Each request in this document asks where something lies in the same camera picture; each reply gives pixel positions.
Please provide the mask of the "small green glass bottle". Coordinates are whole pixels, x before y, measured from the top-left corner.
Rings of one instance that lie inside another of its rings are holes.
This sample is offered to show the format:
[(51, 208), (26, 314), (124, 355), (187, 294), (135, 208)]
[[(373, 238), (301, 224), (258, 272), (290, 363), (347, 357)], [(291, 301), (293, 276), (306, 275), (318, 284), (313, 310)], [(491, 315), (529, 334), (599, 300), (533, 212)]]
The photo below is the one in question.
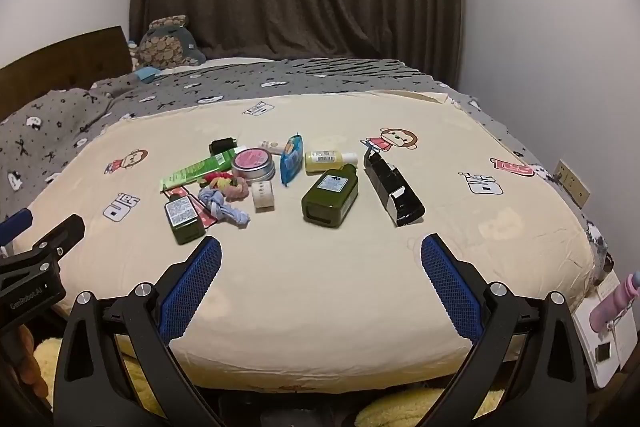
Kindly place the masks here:
[(164, 208), (172, 235), (178, 245), (191, 243), (205, 235), (200, 215), (188, 196), (172, 194)]

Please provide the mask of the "colourful chenille scrunchie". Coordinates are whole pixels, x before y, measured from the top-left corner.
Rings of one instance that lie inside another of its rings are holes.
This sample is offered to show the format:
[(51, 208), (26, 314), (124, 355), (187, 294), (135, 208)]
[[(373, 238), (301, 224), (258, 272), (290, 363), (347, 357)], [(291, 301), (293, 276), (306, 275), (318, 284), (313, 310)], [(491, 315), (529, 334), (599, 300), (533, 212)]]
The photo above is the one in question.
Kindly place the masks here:
[(207, 173), (203, 178), (198, 180), (200, 187), (210, 187), (215, 190), (223, 190), (228, 186), (237, 186), (234, 176), (228, 172), (211, 172)]

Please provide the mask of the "green squeeze tube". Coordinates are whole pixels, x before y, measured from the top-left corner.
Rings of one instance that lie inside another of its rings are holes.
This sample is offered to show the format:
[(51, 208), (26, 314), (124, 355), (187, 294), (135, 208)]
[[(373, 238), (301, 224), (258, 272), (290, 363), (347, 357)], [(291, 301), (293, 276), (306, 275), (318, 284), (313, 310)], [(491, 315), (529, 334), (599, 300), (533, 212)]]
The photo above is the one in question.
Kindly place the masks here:
[(178, 186), (191, 184), (198, 179), (203, 179), (206, 174), (214, 172), (226, 172), (231, 169), (232, 160), (239, 153), (237, 147), (225, 150), (209, 158), (200, 160), (193, 165), (179, 169), (166, 178), (160, 180), (160, 191), (169, 191)]

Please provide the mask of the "black thread spool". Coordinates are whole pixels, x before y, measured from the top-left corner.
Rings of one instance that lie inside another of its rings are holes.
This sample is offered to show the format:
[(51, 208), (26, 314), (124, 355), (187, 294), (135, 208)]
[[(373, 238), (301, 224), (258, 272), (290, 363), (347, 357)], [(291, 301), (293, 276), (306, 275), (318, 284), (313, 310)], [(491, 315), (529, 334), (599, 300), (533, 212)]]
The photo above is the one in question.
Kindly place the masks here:
[(234, 138), (224, 138), (214, 140), (209, 143), (208, 150), (210, 156), (216, 156), (218, 154), (227, 152), (227, 150), (233, 150), (238, 146), (238, 142)]

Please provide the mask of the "pink fabric scrunchie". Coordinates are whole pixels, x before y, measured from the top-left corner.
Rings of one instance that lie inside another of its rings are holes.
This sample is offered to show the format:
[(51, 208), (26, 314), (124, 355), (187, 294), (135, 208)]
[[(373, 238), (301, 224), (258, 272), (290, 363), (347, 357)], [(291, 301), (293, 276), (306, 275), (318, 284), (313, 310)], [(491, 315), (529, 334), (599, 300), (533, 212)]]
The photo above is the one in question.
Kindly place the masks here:
[(227, 179), (224, 182), (226, 184), (221, 189), (221, 193), (229, 202), (239, 202), (250, 195), (250, 187), (243, 178)]

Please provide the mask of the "black glossy box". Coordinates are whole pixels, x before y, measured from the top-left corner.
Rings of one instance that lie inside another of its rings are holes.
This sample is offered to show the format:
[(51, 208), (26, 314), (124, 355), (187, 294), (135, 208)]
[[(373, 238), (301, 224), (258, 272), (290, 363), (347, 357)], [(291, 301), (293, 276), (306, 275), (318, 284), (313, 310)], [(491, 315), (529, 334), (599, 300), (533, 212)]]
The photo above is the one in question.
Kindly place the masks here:
[(395, 227), (410, 225), (424, 216), (425, 208), (420, 198), (401, 172), (391, 166), (380, 153), (367, 150), (363, 157), (363, 167)]

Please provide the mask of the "white tape roll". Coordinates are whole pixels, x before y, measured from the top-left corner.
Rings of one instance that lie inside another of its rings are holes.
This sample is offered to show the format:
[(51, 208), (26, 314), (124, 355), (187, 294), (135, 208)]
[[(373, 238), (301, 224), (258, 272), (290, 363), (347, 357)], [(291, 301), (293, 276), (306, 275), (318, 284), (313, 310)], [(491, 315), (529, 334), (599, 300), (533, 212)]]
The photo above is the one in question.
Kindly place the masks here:
[(257, 211), (266, 211), (274, 208), (274, 193), (270, 180), (255, 181), (250, 184), (250, 194)]

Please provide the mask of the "pink lid round tin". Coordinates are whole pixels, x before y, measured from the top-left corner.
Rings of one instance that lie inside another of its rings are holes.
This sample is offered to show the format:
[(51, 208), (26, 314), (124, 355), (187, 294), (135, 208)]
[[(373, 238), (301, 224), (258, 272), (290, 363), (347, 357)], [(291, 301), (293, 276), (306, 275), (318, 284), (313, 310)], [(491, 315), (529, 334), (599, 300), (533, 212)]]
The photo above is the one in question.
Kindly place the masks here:
[(251, 147), (240, 150), (233, 157), (231, 171), (251, 184), (271, 180), (276, 173), (276, 165), (269, 150)]

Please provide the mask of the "blue snack packet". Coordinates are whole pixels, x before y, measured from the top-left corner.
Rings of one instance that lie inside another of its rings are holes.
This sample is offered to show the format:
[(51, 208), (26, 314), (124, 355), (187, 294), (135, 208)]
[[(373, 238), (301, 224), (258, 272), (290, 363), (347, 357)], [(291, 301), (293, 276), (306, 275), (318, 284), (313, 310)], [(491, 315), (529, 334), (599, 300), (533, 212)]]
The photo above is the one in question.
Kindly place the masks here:
[(280, 177), (284, 186), (288, 186), (302, 169), (304, 142), (300, 134), (294, 134), (286, 142), (280, 155)]

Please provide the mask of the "large green glass bottle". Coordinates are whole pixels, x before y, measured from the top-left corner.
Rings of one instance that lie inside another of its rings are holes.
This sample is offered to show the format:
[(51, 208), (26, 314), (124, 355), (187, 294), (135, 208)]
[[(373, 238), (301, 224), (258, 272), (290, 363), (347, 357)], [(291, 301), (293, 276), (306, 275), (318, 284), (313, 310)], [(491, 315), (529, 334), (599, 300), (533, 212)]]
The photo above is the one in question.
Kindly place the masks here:
[(338, 228), (354, 205), (358, 190), (355, 166), (326, 170), (302, 198), (304, 219), (314, 225)]

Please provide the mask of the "yellow lotion bottle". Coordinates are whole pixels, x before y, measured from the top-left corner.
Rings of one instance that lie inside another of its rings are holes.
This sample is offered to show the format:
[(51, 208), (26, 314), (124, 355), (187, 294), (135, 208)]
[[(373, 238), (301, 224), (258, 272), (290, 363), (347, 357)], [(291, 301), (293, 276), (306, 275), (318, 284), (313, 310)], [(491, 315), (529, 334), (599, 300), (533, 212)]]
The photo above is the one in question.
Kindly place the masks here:
[(305, 154), (306, 173), (325, 172), (330, 169), (341, 169), (345, 165), (358, 166), (356, 153), (343, 153), (339, 150), (312, 150)]

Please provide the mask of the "grey patterned duvet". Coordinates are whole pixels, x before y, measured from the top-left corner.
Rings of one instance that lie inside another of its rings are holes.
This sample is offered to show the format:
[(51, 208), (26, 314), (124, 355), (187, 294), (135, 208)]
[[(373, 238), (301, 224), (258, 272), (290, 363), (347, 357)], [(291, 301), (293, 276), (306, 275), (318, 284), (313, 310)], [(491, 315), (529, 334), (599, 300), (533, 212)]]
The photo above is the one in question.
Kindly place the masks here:
[(1, 214), (9, 217), (34, 199), (112, 124), (174, 109), (219, 102), (264, 101), (273, 95), (393, 90), (444, 94), (555, 192), (560, 178), (484, 112), (472, 96), (395, 60), (264, 58), (213, 60), (182, 66), (142, 80), (137, 74), (99, 80), (89, 88), (49, 90), (1, 121)]

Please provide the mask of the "red card packet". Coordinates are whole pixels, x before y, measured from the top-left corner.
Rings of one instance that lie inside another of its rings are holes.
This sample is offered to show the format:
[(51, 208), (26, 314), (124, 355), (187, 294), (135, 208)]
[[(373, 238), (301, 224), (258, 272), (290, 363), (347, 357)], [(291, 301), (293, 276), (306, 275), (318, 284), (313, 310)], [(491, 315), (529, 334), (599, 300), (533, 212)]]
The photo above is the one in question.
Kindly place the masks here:
[(192, 194), (187, 188), (183, 186), (178, 186), (171, 188), (170, 190), (164, 190), (163, 194), (167, 199), (170, 199), (172, 195), (178, 195), (180, 197), (187, 197), (192, 202), (193, 207), (198, 213), (198, 217), (202, 222), (202, 225), (205, 230), (208, 230), (212, 227), (217, 220), (210, 214), (210, 212), (205, 208), (202, 202)]

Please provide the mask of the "wooden headboard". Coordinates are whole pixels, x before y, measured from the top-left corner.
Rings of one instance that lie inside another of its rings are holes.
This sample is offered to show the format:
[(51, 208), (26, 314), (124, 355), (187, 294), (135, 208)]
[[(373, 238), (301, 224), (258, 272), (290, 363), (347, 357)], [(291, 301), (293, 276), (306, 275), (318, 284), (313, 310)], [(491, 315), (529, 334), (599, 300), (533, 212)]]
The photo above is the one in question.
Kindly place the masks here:
[(132, 71), (128, 41), (119, 26), (50, 44), (1, 69), (1, 117), (51, 90), (88, 89)]

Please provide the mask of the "small blue cloth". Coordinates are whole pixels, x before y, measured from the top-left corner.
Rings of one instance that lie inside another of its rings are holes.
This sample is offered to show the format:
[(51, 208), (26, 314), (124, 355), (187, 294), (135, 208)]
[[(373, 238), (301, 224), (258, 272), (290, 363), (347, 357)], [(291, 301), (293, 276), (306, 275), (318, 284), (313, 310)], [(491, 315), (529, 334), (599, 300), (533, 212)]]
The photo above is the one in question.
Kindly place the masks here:
[(140, 69), (137, 69), (134, 72), (134, 75), (138, 78), (139, 81), (143, 83), (152, 82), (158, 75), (160, 75), (162, 71), (155, 67), (145, 66)]

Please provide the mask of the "patterned plush toy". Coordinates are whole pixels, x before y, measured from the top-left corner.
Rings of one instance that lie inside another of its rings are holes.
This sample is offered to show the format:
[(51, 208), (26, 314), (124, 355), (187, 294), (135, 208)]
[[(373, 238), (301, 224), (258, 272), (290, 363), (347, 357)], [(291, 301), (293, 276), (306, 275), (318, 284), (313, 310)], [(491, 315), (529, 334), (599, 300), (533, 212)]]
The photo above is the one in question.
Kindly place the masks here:
[(178, 66), (198, 66), (206, 56), (198, 48), (188, 26), (186, 15), (173, 15), (153, 20), (140, 43), (134, 47), (137, 68), (164, 70)]

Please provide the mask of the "cream cartoon bed sheet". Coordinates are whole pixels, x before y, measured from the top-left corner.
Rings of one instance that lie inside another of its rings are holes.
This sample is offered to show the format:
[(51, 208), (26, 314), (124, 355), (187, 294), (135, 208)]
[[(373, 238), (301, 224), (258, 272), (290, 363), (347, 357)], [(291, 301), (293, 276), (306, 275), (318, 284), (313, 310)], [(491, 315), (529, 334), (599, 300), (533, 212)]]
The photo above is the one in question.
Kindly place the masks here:
[(113, 124), (86, 145), (32, 203), (34, 223), (15, 243), (32, 246), (70, 215), (83, 239), (62, 259), (69, 310), (81, 291), (119, 297), (155, 282), (190, 255), (165, 215), (160, 181), (201, 160), (209, 141), (242, 145), (300, 134), (311, 150), (363, 153), (363, 141), (404, 130), (388, 150), (424, 205), (396, 227), (366, 176), (335, 229), (305, 221), (314, 180), (276, 184), (273, 210), (241, 208), (250, 223), (210, 229), (222, 248), (212, 286), (184, 335), (171, 343), (202, 387), (344, 392), (454, 373), (469, 351), (421, 262), (438, 234), (485, 280), (521, 296), (585, 296), (594, 258), (582, 222), (539, 174), (487, 126), (440, 93), (305, 94), (223, 101)]

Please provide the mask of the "wall power socket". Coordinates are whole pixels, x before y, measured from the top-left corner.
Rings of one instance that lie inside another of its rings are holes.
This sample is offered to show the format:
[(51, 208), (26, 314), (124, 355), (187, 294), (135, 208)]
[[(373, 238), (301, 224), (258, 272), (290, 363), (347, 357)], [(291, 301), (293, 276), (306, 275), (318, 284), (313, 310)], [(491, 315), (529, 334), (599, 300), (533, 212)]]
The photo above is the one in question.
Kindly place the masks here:
[(589, 188), (582, 183), (579, 176), (577, 176), (577, 174), (574, 173), (574, 171), (570, 169), (564, 161), (558, 161), (558, 165), (556, 165), (554, 170), (554, 176), (579, 208), (586, 205), (586, 202), (588, 202), (590, 197)]

